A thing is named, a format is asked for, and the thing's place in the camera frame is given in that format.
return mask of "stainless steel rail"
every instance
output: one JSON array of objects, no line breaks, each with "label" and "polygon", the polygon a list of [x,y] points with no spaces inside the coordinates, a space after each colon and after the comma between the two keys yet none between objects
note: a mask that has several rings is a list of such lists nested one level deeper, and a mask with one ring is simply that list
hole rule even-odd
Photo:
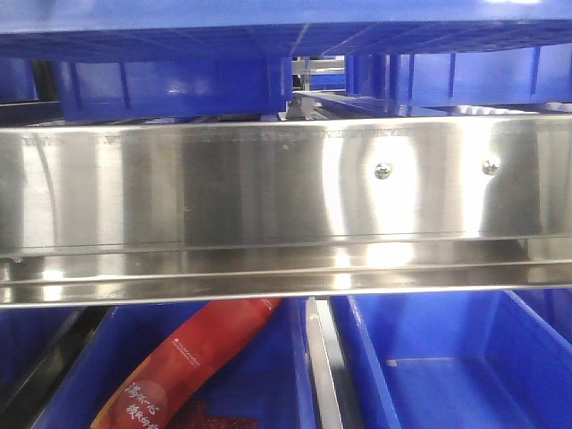
[{"label": "stainless steel rail", "polygon": [[567,285],[566,115],[0,130],[0,306]]}]

